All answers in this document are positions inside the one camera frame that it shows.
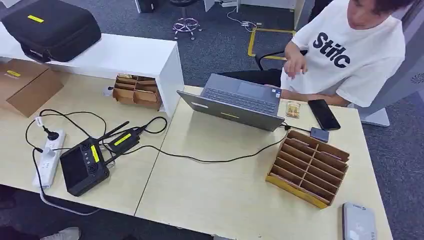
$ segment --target chair base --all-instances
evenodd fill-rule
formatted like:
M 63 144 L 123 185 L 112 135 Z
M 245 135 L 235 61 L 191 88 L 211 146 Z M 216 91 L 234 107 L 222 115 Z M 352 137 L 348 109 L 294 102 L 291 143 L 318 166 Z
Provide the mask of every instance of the chair base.
M 200 28 L 199 22 L 194 18 L 187 18 L 186 8 L 181 8 L 182 18 L 178 19 L 176 23 L 174 23 L 172 30 L 175 31 L 174 39 L 178 39 L 178 33 L 190 33 L 191 40 L 195 40 L 195 35 L 193 31 L 198 30 L 202 31 Z

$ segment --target black carrying case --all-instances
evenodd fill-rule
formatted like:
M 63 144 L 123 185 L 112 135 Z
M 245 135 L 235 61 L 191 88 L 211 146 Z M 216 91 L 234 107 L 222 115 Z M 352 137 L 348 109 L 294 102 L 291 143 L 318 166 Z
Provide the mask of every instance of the black carrying case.
M 36 1 L 1 21 L 25 55 L 41 63 L 68 62 L 102 37 L 88 10 L 59 0 Z

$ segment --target gray carpet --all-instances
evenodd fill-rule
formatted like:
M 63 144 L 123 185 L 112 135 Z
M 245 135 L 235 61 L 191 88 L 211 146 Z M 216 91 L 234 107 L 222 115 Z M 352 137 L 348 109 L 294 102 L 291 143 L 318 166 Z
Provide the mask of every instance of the gray carpet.
M 23 0 L 14 8 L 0 6 L 0 18 L 7 12 L 34 0 Z M 173 40 L 172 24 L 180 11 L 166 2 L 157 12 L 138 14 L 133 0 L 66 0 L 90 10 L 103 33 Z M 257 66 L 247 55 L 250 33 L 237 22 L 226 18 L 232 8 L 218 4 L 207 13 L 203 2 L 188 8 L 188 14 L 199 20 L 205 31 L 196 32 L 196 40 L 181 35 L 178 48 L 184 81 L 203 86 L 211 73 L 255 70 Z M 284 9 L 242 6 L 232 15 L 240 20 L 262 22 L 267 29 L 290 29 L 293 13 Z M 283 49 L 290 40 L 285 33 L 257 32 L 254 52 Z M 264 61 L 269 68 L 280 68 L 279 60 Z M 391 126 L 388 128 L 364 125 L 375 175 L 395 240 L 424 239 L 424 103 L 417 93 L 387 108 Z M 18 191 L 17 207 L 0 211 L 0 226 L 11 225 L 24 232 L 45 236 L 69 226 L 79 226 L 85 232 L 83 240 L 119 240 L 133 234 L 143 240 L 211 239 L 210 236 L 150 222 L 135 217 L 101 211 L 80 217 L 46 206 L 38 195 Z M 74 208 L 85 207 L 59 201 Z

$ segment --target yellow floor tape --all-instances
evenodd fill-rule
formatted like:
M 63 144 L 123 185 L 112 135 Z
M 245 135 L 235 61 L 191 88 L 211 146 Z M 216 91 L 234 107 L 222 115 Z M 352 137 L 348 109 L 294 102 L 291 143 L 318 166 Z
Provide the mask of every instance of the yellow floor tape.
M 260 32 L 274 32 L 274 33 L 288 33 L 288 34 L 292 34 L 293 36 L 296 33 L 296 31 L 290 31 L 290 30 L 257 28 L 256 31 L 253 31 L 250 34 L 250 42 L 249 42 L 249 46 L 247 48 L 247 55 L 249 55 L 251 57 L 256 56 L 256 54 L 253 53 L 253 44 L 255 42 L 255 36 L 256 36 L 256 32 L 257 31 L 260 31 Z M 287 58 L 281 57 L 281 56 L 266 56 L 265 58 L 266 59 L 275 59 L 275 60 L 287 60 Z

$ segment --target hand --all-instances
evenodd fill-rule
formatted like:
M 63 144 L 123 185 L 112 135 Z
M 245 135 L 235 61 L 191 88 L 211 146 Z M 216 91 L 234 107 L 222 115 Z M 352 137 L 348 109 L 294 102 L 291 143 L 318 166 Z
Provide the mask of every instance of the hand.
M 300 52 L 292 55 L 284 64 L 284 72 L 292 79 L 297 73 L 306 73 L 307 71 L 306 58 Z
M 281 99 L 290 99 L 291 93 L 292 93 L 291 91 L 286 90 L 286 89 L 283 89 L 283 90 L 281 91 L 280 98 L 281 98 Z

